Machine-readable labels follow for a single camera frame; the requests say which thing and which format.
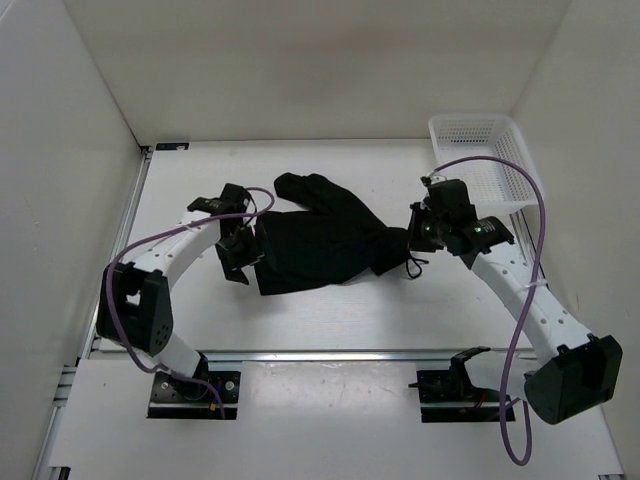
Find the black shorts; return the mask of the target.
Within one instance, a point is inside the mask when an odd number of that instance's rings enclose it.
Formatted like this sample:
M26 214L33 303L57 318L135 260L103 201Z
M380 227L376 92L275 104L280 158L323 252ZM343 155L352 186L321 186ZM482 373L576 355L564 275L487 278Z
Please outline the black shorts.
M400 265L425 262L410 254L405 228L382 222L351 191L319 174L284 173L274 180L281 199L301 211L258 217L270 259L254 265L260 294L282 295L339 285L370 270L381 276Z

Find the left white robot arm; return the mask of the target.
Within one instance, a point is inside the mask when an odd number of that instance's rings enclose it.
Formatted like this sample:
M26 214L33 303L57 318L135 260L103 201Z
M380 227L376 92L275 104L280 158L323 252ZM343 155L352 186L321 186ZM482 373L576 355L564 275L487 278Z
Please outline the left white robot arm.
M264 258L249 221L266 213L252 197L258 187L233 185L218 197L198 197L173 228L138 240L105 268L96 323L99 336L123 346L150 374L175 378L188 400L206 395L204 356L174 331L171 290L207 250L218 254L226 280L247 285L243 269Z

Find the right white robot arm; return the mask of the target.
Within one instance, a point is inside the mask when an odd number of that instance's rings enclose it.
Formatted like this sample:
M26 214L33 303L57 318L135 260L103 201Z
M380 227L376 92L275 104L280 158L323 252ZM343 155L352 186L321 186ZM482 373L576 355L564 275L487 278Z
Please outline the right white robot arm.
M479 218L466 184L422 180L424 199L411 204L409 247L446 250L483 280L515 320L539 364L513 362L508 395L525 400L544 422L555 425L609 401L623 357L611 335L598 337L573 317L544 286L535 268L519 258L513 235L496 217Z

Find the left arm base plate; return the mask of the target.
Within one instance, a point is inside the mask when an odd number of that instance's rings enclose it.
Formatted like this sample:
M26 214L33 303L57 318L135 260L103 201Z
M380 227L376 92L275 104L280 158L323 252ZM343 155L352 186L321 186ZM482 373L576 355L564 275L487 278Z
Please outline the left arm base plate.
M241 372L209 370L202 377L217 393L203 385L183 382L164 372L153 379L147 417L163 420L235 420Z

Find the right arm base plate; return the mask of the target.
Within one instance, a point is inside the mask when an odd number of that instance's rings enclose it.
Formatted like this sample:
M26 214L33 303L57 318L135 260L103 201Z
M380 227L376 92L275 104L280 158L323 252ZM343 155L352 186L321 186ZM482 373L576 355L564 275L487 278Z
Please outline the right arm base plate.
M418 369L408 384L418 392L423 424L484 423L499 421L499 391L474 384L467 363L491 352L473 347L452 356L444 367Z

